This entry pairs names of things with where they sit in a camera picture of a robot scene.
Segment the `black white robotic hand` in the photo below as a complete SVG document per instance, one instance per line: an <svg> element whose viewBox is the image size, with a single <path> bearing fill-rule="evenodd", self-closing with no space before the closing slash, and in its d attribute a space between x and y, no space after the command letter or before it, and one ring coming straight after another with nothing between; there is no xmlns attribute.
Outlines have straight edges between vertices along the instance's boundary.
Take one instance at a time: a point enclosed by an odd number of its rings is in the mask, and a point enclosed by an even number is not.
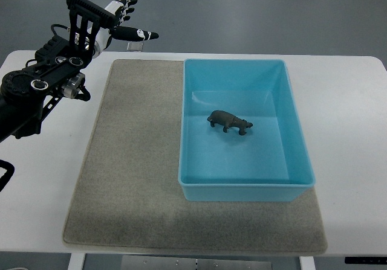
<svg viewBox="0 0 387 270"><path fill-rule="evenodd" d="M128 42L143 42L159 38L156 32L123 26L123 23L130 19L130 14L134 11L134 5L137 1L113 0L105 7L106 11L116 17L116 21L112 27L101 28L97 33L94 43L94 57L99 56L103 50L106 50L113 39Z"/></svg>

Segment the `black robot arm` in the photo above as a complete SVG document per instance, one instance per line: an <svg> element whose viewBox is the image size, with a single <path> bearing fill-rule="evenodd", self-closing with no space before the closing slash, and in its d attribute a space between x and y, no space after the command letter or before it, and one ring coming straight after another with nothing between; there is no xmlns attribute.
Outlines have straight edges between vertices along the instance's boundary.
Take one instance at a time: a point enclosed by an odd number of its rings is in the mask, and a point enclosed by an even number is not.
<svg viewBox="0 0 387 270"><path fill-rule="evenodd" d="M57 33L25 67L1 81L1 140L39 134L42 122L62 98L88 101L81 70L106 49L137 0L113 0L102 8L89 0L67 0L70 35Z"/></svg>

